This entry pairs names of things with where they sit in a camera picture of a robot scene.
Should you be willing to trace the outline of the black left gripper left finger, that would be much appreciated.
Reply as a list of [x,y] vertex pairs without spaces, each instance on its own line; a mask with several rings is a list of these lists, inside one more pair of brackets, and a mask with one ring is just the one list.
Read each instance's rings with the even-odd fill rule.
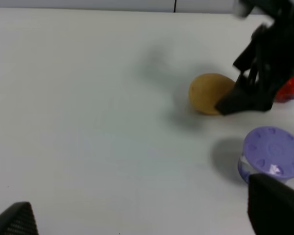
[[0,235],[38,235],[37,224],[29,202],[17,202],[0,214]]

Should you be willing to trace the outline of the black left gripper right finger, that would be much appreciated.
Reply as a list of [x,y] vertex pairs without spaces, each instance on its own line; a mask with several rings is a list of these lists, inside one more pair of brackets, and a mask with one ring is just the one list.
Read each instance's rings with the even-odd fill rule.
[[247,212],[257,235],[294,235],[294,189],[272,177],[249,177]]

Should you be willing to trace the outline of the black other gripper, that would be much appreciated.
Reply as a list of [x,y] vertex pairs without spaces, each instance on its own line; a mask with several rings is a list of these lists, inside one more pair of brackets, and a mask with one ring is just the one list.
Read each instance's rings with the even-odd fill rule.
[[253,32],[249,45],[233,63],[241,74],[215,105],[223,116],[269,111],[276,94],[294,77],[294,2],[240,0],[238,5],[241,17],[258,8],[273,22]]

